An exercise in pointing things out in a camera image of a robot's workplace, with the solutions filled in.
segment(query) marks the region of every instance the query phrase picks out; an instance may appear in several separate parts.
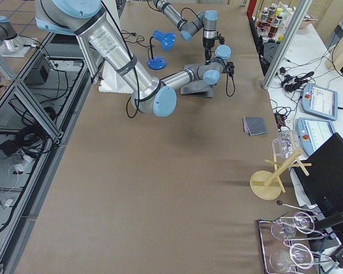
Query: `white desk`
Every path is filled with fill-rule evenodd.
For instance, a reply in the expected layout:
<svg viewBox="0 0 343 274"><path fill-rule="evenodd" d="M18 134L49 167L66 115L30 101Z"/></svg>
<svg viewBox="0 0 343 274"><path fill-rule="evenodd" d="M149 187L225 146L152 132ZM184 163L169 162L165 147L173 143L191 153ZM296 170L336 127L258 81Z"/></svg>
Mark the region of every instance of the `white desk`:
<svg viewBox="0 0 343 274"><path fill-rule="evenodd" d="M294 65L294 63L299 64L299 65L306 64L315 58L319 58L323 56L325 53L326 53L326 47L324 46L323 42L321 41L314 27L312 25L309 25L307 28L297 31L297 34L294 37L294 40L292 44L290 45L290 48L285 56L285 58L290 60L291 62L283 61L281 63L281 66L288 69L287 73L290 74L291 76L299 75L299 74L306 74L316 69L315 74L313 75L313 78L315 79L315 84L318 86L327 87L327 88L337 91L338 92L338 106L343 107L343 77L338 77L339 74L335 70L328 72L328 69L325 66L325 61L326 61L325 58L321 61L321 63L319 60L316 62L312 62L309 65L304 65L300 67L297 67L296 65ZM275 88L275 87L280 87L280 84L281 84L281 80L276 76L271 83L270 89L268 89L270 98L276 101L278 103L278 106L280 107L284 106L284 107L291 107L292 109L295 109L296 104L292 102L288 97L285 96L284 89ZM291 97L293 94L287 92L286 95ZM300 96L300 93L297 92L293 96L293 99L298 99L299 96ZM274 102L272 102L272 107L276 107L276 104ZM301 101L298 103L297 112L295 113L295 111L293 111L288 116L288 119L286 120L286 125L291 130L293 130L296 126L297 118L299 117L316 118L313 115L309 115L303 112L302 107L301 107ZM343 110L338 111L338 119L334 121L333 124L336 131L343 137ZM295 193L296 193L298 203L300 205L310 204L309 199L304 193L304 190L302 188L300 181L298 180L298 178L296 177L296 174L293 171L291 172L291 178L295 187ZM327 249L325 253L331 254L334 250L335 248ZM331 264L328 264L328 265L323 264L323 267L325 270L328 270L330 266ZM334 269L331 273L343 274L343 269L339 269L339 268Z"/></svg>

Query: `black monitor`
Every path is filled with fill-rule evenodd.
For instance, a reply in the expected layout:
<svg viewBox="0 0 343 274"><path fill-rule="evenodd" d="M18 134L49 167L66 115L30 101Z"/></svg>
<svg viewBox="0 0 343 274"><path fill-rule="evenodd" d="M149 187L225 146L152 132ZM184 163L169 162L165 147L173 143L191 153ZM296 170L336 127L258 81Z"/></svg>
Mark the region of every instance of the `black monitor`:
<svg viewBox="0 0 343 274"><path fill-rule="evenodd" d="M343 211L343 139L338 133L330 137L306 161L310 175L300 168L295 172L310 202L316 203L325 217ZM332 227L343 245L343 223Z"/></svg>

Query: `table surface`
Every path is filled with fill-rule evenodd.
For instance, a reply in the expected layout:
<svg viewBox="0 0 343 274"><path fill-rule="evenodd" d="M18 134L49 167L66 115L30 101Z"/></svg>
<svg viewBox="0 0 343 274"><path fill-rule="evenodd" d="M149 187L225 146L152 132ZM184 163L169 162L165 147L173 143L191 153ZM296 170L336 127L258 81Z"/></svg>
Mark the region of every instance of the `table surface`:
<svg viewBox="0 0 343 274"><path fill-rule="evenodd" d="M0 0L0 15L4 15L9 19L19 35L35 38L40 42L48 35L47 32L40 30L35 24L34 1ZM18 73L33 52L34 48L30 49L24 58L4 57L4 60L15 73ZM5 87L10 85L10 81L1 72L0 85ZM5 91L4 87L0 89L0 98Z"/></svg>
<svg viewBox="0 0 343 274"><path fill-rule="evenodd" d="M167 118L125 113L128 95L90 91L16 273L263 273L257 219L286 212L252 193L249 178L271 170L277 137L269 94L263 90L246 8L216 9L218 30L232 48L236 94L225 79L212 99L178 95ZM185 17L193 19L185 11ZM126 4L123 30L146 38L176 28L146 3ZM139 62L147 51L130 46ZM202 32L179 35L163 55L160 78L204 61ZM243 116L264 117L268 134L248 136ZM291 184L281 195L295 204Z"/></svg>
<svg viewBox="0 0 343 274"><path fill-rule="evenodd" d="M315 31L314 27L309 25L307 28L297 31L297 34L285 55L286 60L283 60L281 65L288 70L288 74L290 75L306 74L307 72L314 71L313 79L310 82L318 86L337 91L338 106L343 107L343 77L341 77L335 70L329 71L327 69L325 66L325 61L327 59L321 58L323 55L329 57L326 47L321 41L319 35ZM283 88L277 88L280 86L280 83L281 82L278 77L275 77L273 83L271 83L271 88L269 89L270 98L275 100L278 106L288 106L295 109L296 103L292 102L287 96L293 96L293 99L296 100L300 96L300 93L298 92L296 95L293 95L286 92L287 96L285 96ZM275 102L272 102L272 107L276 107ZM301 101L297 106L297 111L293 111L288 116L286 124L291 129L294 129L297 118L299 117L319 119L319 117L303 112ZM343 137L343 110L338 110L338 119L333 121L333 125L336 131ZM310 201L294 171L291 171L291 176L298 203L300 205L310 204ZM335 249L335 247L329 248L325 253L331 254ZM324 264L324 269L328 270L331 266L331 262L326 265ZM336 268L331 273L343 274L343 269Z"/></svg>

